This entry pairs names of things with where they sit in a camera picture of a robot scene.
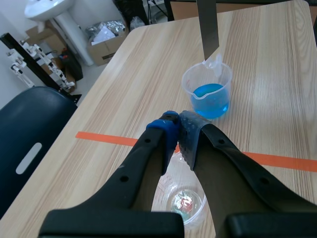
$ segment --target blue gripper pad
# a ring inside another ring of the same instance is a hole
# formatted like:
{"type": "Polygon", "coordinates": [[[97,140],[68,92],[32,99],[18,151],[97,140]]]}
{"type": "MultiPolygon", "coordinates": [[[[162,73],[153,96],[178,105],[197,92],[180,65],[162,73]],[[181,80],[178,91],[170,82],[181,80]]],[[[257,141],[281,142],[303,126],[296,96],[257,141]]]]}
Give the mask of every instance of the blue gripper pad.
{"type": "Polygon", "coordinates": [[[195,112],[183,111],[180,115],[181,129],[178,138],[179,149],[190,169],[194,169],[200,130],[210,121],[195,112]]]}
{"type": "Polygon", "coordinates": [[[179,137],[179,129],[180,129],[180,119],[179,119],[178,113],[174,111],[167,111],[163,113],[162,117],[148,124],[147,128],[153,127],[153,128],[159,128],[165,131],[165,134],[166,134],[165,156],[164,156],[165,159],[164,159],[164,167],[163,167],[163,174],[162,174],[164,175],[166,173],[169,161],[177,146],[177,139],[179,137]],[[169,118],[172,118],[172,116],[175,117],[176,119],[175,122],[168,120],[169,118]]]}

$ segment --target plastic measuring cup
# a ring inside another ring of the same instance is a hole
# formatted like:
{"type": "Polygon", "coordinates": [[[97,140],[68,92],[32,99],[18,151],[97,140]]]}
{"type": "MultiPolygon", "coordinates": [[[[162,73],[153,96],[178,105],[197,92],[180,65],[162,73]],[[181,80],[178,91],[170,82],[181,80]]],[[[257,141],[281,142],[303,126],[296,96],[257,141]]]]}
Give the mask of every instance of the plastic measuring cup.
{"type": "Polygon", "coordinates": [[[221,55],[211,57],[190,67],[184,74],[182,86],[193,109],[207,119],[217,118],[229,108],[231,68],[222,63],[221,55]]]}
{"type": "Polygon", "coordinates": [[[204,190],[181,153],[172,156],[155,192],[152,211],[179,213],[186,230],[199,228],[209,206],[204,190]]]}

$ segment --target blue liquid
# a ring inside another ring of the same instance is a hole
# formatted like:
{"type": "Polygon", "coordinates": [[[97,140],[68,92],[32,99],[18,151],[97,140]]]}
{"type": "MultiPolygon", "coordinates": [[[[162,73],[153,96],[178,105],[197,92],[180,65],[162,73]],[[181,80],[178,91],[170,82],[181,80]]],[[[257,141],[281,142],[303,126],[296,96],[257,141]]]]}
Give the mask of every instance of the blue liquid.
{"type": "MultiPolygon", "coordinates": [[[[207,93],[217,91],[223,86],[217,83],[203,85],[194,91],[197,97],[202,97],[207,93]]],[[[207,119],[217,118],[224,114],[229,107],[229,92],[224,88],[219,92],[210,94],[204,99],[196,99],[193,96],[191,101],[194,111],[207,119]]]]}

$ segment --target cable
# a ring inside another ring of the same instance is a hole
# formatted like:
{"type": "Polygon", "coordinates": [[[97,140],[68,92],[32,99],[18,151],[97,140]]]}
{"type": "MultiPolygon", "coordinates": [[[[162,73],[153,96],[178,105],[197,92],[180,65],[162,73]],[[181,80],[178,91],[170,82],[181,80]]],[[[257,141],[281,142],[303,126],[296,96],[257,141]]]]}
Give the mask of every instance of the cable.
{"type": "Polygon", "coordinates": [[[151,14],[151,6],[149,4],[149,1],[147,0],[148,3],[148,19],[149,19],[149,24],[152,24],[152,14],[151,14]]]}
{"type": "Polygon", "coordinates": [[[152,2],[153,2],[154,5],[167,17],[167,14],[159,7],[159,5],[157,5],[157,3],[155,2],[155,0],[152,0],[152,2]]]}

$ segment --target cup handle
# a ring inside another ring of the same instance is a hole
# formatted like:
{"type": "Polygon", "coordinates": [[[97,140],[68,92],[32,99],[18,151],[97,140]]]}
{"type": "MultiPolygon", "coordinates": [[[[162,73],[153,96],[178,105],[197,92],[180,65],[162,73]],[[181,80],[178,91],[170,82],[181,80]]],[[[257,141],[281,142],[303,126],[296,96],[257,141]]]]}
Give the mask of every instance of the cup handle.
{"type": "Polygon", "coordinates": [[[211,68],[214,71],[214,74],[216,77],[220,77],[220,75],[222,74],[222,56],[221,54],[217,54],[216,56],[216,60],[212,61],[211,56],[207,59],[203,61],[203,65],[206,68],[211,68]]]}

